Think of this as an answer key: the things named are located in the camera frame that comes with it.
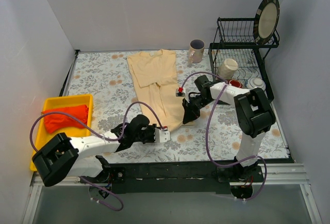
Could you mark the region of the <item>beige t shirt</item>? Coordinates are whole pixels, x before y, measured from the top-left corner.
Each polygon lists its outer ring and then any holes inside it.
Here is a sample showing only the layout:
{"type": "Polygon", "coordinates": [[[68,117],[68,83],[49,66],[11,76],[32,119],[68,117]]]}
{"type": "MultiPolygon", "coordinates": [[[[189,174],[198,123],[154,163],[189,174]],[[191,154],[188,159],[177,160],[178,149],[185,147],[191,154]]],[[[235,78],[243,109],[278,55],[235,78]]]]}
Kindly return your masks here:
{"type": "Polygon", "coordinates": [[[127,63],[138,101],[148,104],[169,131],[178,129],[184,108],[183,99],[176,96],[176,52],[161,49],[151,55],[142,51],[129,55],[127,63]]]}

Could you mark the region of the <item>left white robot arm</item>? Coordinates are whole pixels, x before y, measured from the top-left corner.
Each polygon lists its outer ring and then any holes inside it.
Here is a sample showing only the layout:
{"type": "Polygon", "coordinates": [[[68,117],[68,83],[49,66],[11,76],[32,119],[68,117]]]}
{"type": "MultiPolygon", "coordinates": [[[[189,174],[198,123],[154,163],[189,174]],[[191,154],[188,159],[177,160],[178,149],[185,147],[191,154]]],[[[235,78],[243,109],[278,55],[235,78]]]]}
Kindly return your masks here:
{"type": "Polygon", "coordinates": [[[103,183],[109,179],[109,164],[101,158],[103,153],[115,153],[133,143],[160,142],[162,127],[150,124],[139,114],[117,125],[105,134],[69,137],[64,132],[55,135],[32,156],[37,172],[45,186],[54,186],[66,177],[87,176],[103,183]]]}

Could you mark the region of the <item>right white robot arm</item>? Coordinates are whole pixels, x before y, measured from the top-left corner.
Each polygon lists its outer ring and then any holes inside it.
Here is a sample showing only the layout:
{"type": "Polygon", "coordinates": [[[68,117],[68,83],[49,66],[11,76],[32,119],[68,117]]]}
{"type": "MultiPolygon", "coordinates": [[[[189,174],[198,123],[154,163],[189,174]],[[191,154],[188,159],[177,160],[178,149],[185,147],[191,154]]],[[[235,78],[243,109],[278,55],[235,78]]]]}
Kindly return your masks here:
{"type": "Polygon", "coordinates": [[[197,77],[194,83],[197,93],[186,93],[183,86],[176,90],[176,96],[183,99],[183,124],[198,119],[200,110],[208,104],[221,101],[235,108],[238,125],[242,130],[240,148],[233,163],[215,163],[218,179],[222,182],[243,182],[261,173],[258,152],[263,138],[276,121],[263,89],[242,89],[222,80],[209,81],[206,75],[197,77]]]}

